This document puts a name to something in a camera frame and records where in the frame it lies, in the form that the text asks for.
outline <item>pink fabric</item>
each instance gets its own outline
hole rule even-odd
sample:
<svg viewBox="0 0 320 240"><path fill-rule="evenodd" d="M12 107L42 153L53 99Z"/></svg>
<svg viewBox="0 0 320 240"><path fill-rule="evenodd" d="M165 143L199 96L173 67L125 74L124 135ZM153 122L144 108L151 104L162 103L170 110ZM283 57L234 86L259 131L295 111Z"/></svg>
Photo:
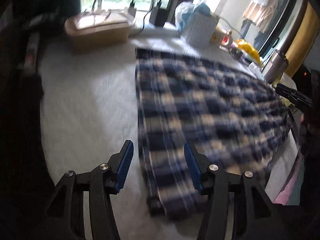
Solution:
<svg viewBox="0 0 320 240"><path fill-rule="evenodd" d="M279 193L279 195L276 197L276 199L273 201L274 204L282 204L282 205L286 205L289 197L292 193L292 190L294 188L294 185L297 181L298 178L298 173L300 170L300 164L301 164L301 153L300 151L298 152L298 159L297 159L297 163L294 167L294 171L292 174L291 179L289 180L288 184L285 186L284 190L281 191Z"/></svg>

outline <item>silver bolt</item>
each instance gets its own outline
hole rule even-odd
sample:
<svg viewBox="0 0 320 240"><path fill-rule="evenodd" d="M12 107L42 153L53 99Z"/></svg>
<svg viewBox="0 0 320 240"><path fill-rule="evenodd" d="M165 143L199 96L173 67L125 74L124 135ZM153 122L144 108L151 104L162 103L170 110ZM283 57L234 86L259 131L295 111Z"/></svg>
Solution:
<svg viewBox="0 0 320 240"><path fill-rule="evenodd" d="M247 178L252 178L253 177L253 173L251 171L246 171L244 173L244 175L247 177Z"/></svg>
<svg viewBox="0 0 320 240"><path fill-rule="evenodd" d="M219 169L219 167L218 167L217 165L215 165L215 164L211 164L211 165L209 166L209 169L210 169L211 171L217 171L217 170Z"/></svg>
<svg viewBox="0 0 320 240"><path fill-rule="evenodd" d="M106 170L108 168L109 168L109 165L107 163L103 163L103 164L100 165L100 169L101 170Z"/></svg>
<svg viewBox="0 0 320 240"><path fill-rule="evenodd" d="M64 175L66 177L71 177L74 174L74 171L67 171Z"/></svg>

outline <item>white basket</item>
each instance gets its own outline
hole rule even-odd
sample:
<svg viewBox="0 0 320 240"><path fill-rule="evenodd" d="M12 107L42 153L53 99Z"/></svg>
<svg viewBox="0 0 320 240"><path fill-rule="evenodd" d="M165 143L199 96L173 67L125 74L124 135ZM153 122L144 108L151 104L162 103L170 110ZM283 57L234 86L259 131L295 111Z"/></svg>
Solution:
<svg viewBox="0 0 320 240"><path fill-rule="evenodd" d="M183 28L181 38L191 46L206 47L209 45L218 22L219 17L194 13Z"/></svg>

